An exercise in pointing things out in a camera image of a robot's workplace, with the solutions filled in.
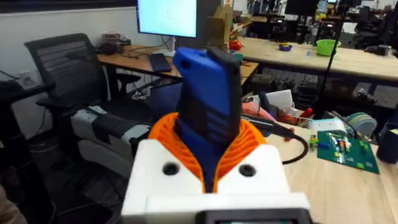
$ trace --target orange printed part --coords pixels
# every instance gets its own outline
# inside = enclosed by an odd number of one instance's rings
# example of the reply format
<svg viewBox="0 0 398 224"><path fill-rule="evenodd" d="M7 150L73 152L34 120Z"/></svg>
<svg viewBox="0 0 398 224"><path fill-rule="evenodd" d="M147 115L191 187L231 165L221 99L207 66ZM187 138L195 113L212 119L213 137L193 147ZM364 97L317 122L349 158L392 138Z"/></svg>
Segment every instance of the orange printed part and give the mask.
<svg viewBox="0 0 398 224"><path fill-rule="evenodd" d="M218 162L213 192L217 192L218 180L223 178L231 169L238 165L260 144L265 144L266 140L261 132L249 121L241 120L239 125L239 135L229 145L224 155Z"/></svg>
<svg viewBox="0 0 398 224"><path fill-rule="evenodd" d="M178 113L170 113L156 122L152 127L148 139L158 140L173 156L175 156L189 171L192 172L201 182L205 192L203 172L199 162L191 153L188 147L174 133L175 120Z"/></svg>

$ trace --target black chair seat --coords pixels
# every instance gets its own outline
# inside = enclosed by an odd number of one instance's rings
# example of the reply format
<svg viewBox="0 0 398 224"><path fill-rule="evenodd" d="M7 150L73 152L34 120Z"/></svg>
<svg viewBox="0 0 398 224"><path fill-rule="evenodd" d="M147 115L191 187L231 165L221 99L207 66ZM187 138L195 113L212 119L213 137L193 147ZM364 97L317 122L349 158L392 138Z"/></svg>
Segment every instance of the black chair seat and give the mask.
<svg viewBox="0 0 398 224"><path fill-rule="evenodd" d="M121 98L99 104L105 111L127 120L148 121L151 108L139 100Z"/></svg>

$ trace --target black screw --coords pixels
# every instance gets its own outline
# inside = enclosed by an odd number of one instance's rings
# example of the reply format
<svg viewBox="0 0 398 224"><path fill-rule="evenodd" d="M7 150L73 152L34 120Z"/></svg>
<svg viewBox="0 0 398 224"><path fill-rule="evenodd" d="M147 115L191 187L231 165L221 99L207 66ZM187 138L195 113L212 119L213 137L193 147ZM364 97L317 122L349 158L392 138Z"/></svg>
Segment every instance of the black screw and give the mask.
<svg viewBox="0 0 398 224"><path fill-rule="evenodd" d="M239 172L245 177L252 177L256 174L256 170L252 165L241 165L239 167Z"/></svg>
<svg viewBox="0 0 398 224"><path fill-rule="evenodd" d="M163 173L165 175L175 175L180 171L180 167L174 162L168 162L163 166Z"/></svg>

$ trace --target green circuit board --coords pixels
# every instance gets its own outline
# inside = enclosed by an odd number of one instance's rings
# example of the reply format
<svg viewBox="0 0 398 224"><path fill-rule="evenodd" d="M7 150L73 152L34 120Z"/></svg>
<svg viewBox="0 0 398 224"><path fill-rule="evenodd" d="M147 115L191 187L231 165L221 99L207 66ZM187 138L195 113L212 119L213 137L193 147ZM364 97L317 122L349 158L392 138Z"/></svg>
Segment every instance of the green circuit board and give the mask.
<svg viewBox="0 0 398 224"><path fill-rule="evenodd" d="M346 141L345 147L340 141ZM318 132L318 143L318 158L380 174L369 143L325 131Z"/></svg>

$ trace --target cardboard box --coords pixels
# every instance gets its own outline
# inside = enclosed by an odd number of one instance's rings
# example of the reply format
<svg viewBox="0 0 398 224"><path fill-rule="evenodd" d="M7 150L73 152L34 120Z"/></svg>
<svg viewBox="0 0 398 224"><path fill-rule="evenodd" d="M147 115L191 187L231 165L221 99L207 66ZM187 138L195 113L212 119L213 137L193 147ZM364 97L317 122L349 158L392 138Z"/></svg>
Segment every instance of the cardboard box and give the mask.
<svg viewBox="0 0 398 224"><path fill-rule="evenodd" d="M233 10L229 5L218 7L214 16L208 18L211 29L209 45L225 48L228 46L229 35L231 32Z"/></svg>

